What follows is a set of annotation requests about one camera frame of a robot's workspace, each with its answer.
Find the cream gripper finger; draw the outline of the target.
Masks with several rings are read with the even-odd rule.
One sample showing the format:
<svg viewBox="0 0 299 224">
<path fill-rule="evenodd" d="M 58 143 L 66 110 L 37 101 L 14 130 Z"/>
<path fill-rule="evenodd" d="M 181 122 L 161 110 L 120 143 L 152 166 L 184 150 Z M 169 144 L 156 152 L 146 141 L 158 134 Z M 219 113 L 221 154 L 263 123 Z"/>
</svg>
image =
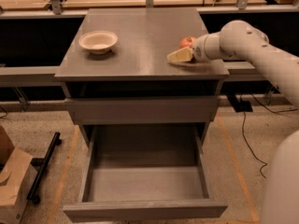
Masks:
<svg viewBox="0 0 299 224">
<path fill-rule="evenodd" d="M 167 60 L 170 63 L 190 62 L 192 58 L 193 58 L 192 50 L 189 47 L 178 49 L 167 55 Z"/>
</svg>

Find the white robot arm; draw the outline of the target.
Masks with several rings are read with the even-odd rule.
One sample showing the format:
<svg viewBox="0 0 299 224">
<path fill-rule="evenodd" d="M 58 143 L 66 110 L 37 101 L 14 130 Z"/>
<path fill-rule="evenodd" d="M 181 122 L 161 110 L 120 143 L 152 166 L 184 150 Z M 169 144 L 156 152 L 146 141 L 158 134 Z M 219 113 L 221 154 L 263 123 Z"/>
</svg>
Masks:
<svg viewBox="0 0 299 224">
<path fill-rule="evenodd" d="M 276 48 L 266 34 L 245 21 L 230 21 L 192 46 L 167 55 L 171 64 L 191 60 L 242 60 L 251 63 L 292 105 L 299 106 L 299 57 Z M 299 131 L 289 135 L 273 156 L 263 196 L 260 224 L 299 224 Z"/>
</svg>

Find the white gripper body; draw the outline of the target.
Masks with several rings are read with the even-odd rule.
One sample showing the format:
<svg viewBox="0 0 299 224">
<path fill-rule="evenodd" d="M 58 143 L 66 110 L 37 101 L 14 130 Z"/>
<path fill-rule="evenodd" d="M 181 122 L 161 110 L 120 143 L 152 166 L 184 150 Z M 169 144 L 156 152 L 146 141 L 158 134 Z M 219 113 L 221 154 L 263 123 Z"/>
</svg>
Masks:
<svg viewBox="0 0 299 224">
<path fill-rule="evenodd" d="M 224 54 L 221 51 L 220 34 L 213 33 L 196 38 L 192 44 L 192 53 L 194 59 L 200 63 L 223 59 Z"/>
</svg>

